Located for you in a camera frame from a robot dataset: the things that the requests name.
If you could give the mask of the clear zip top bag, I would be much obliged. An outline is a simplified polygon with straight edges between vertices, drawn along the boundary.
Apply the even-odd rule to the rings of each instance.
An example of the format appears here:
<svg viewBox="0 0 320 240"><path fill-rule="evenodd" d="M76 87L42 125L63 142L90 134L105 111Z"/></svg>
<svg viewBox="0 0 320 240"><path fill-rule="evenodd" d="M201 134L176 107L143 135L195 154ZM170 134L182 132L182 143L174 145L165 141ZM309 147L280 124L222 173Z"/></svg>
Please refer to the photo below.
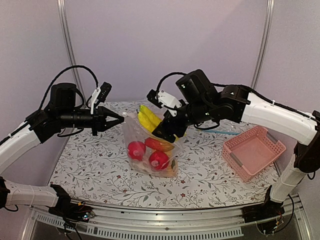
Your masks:
<svg viewBox="0 0 320 240"><path fill-rule="evenodd" d="M124 112L123 116L124 116L124 122L122 123L122 130L123 130L123 136L124 136L125 149L126 149L126 153L127 153L128 159L129 159L129 163L130 163L130 161L132 161L133 159L131 159L128 155L128 150L127 150L128 144L133 141L140 141L140 142L145 143L145 139L151 138L151 137L147 136L146 134L144 134L141 131L142 129L139 125L137 114ZM164 153L166 153L167 156L169 157L169 164L172 160L176 160L177 174L178 174L178 156L179 156L179 154L181 154L183 152L183 147L178 140L175 141L174 143L171 143L171 144L174 145L174 149L167 151L167 152L164 152ZM145 152L145 155L143 156L142 161L149 164L149 157L155 151L156 150L151 149L146 146L146 152ZM173 177L166 176L166 169L164 169L164 170L153 169L153 170L155 171L155 173L148 174L148 175L151 175L153 177L159 177L159 178L173 178Z"/></svg>

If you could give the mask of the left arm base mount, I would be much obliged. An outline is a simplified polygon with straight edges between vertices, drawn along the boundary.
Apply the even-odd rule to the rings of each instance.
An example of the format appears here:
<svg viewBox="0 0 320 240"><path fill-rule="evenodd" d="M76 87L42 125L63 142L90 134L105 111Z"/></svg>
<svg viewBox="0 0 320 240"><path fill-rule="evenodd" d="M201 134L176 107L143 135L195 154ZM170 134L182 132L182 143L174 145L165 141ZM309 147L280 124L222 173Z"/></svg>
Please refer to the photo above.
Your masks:
<svg viewBox="0 0 320 240"><path fill-rule="evenodd" d="M89 222L89 219L95 216L93 208L86 205L84 201L72 203L69 194L60 186L51 184L58 197L55 206L49 207L48 212L52 215L66 218L72 222Z"/></svg>

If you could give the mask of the red toy apple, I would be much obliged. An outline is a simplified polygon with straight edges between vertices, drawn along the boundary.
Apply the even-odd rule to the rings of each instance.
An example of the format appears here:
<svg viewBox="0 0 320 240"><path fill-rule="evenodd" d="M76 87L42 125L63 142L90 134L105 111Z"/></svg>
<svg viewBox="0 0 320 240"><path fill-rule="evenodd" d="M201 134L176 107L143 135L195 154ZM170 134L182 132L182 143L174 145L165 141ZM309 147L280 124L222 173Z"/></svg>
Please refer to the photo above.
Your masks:
<svg viewBox="0 0 320 240"><path fill-rule="evenodd" d="M170 163L168 155L159 150L153 152L148 161L150 166L157 171L166 169Z"/></svg>

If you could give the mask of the orange toy fruit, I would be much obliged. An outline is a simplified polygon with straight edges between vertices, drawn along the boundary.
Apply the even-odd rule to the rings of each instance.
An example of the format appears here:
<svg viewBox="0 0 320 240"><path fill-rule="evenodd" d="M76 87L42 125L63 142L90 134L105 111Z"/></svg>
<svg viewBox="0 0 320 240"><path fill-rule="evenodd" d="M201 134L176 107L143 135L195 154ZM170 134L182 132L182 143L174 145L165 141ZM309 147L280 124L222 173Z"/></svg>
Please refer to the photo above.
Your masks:
<svg viewBox="0 0 320 240"><path fill-rule="evenodd" d="M152 137L148 137L145 139L144 144L156 151L168 152L175 148L175 146L167 141L158 140Z"/></svg>

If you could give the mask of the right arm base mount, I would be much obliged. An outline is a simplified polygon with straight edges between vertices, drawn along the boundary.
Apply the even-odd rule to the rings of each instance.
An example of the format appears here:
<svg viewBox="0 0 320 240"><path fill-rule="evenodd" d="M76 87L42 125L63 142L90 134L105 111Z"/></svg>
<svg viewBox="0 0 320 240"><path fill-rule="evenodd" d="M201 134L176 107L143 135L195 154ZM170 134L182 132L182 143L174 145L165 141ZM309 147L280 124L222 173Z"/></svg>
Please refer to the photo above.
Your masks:
<svg viewBox="0 0 320 240"><path fill-rule="evenodd" d="M245 223L262 221L257 224L258 230L264 235L274 234L280 225L280 220L285 213L283 202L271 200L271 188L266 192L263 203L245 206L241 209Z"/></svg>

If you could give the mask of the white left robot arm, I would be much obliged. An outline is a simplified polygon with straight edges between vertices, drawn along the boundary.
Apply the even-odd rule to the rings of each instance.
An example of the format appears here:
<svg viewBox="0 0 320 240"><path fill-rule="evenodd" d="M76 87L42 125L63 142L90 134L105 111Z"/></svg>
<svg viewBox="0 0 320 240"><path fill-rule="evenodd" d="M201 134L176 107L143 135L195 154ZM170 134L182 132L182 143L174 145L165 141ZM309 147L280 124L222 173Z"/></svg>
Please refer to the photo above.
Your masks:
<svg viewBox="0 0 320 240"><path fill-rule="evenodd" d="M124 118L112 110L100 106L106 100L112 86L104 82L97 87L85 108L85 98L73 83L51 86L46 107L40 107L0 142L0 172L7 173L13 166L29 157L29 153L51 137L63 138L63 130L73 129L81 133L89 129L93 136L121 123ZM59 185L35 186L0 180L1 208L14 205L45 206L57 210L63 217L74 213L69 194Z"/></svg>

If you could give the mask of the yellow toy pear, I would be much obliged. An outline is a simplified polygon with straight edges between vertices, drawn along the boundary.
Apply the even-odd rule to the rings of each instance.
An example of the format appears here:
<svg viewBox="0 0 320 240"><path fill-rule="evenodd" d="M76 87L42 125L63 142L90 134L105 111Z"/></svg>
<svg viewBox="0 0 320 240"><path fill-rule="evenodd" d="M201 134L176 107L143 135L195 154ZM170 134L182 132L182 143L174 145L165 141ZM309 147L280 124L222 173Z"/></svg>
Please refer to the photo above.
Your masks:
<svg viewBox="0 0 320 240"><path fill-rule="evenodd" d="M166 176L175 177L177 175L177 172L178 172L177 161L173 159L166 168Z"/></svg>

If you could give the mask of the white toy cauliflower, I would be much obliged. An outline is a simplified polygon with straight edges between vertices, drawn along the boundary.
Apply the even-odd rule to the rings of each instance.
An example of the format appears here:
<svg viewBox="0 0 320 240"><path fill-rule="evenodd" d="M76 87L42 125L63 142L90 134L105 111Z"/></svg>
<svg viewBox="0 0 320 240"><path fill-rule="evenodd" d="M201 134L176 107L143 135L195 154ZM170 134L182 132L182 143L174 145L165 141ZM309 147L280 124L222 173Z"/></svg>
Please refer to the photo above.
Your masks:
<svg viewBox="0 0 320 240"><path fill-rule="evenodd" d="M133 170L138 171L140 173L144 173L144 174L155 173L155 171L152 169L152 167L144 161L131 160L129 162L129 165Z"/></svg>

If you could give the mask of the yellow toy banana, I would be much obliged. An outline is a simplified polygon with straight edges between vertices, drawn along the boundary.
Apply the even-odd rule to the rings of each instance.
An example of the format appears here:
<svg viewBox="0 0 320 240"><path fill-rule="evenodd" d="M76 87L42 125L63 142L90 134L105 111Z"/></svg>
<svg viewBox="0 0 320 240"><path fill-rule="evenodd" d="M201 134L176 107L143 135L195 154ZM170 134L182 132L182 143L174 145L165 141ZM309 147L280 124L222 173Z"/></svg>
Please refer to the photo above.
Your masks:
<svg viewBox="0 0 320 240"><path fill-rule="evenodd" d="M141 131L147 135L148 137L152 137L154 139L160 140L161 142L165 142L164 139L156 137L152 134L152 132L156 129L156 127L161 123L161 119L152 112L146 105L140 105L138 108L137 119Z"/></svg>

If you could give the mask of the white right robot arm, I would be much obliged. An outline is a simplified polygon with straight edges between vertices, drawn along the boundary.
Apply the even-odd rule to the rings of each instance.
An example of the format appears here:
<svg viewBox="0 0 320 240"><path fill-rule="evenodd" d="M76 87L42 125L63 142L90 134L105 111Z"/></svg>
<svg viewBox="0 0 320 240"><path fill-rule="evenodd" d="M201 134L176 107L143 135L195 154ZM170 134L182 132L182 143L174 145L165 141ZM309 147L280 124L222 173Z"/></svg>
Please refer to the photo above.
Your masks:
<svg viewBox="0 0 320 240"><path fill-rule="evenodd" d="M176 86L183 99L151 90L147 99L165 108L163 120L152 132L154 136L173 143L181 138L189 126L206 121L216 125L221 120L255 124L277 131L296 140L289 165L265 195L258 213L269 218L283 205L290 192L309 173L320 168L320 114L304 113L270 100L249 86L212 83L201 69L180 73Z"/></svg>

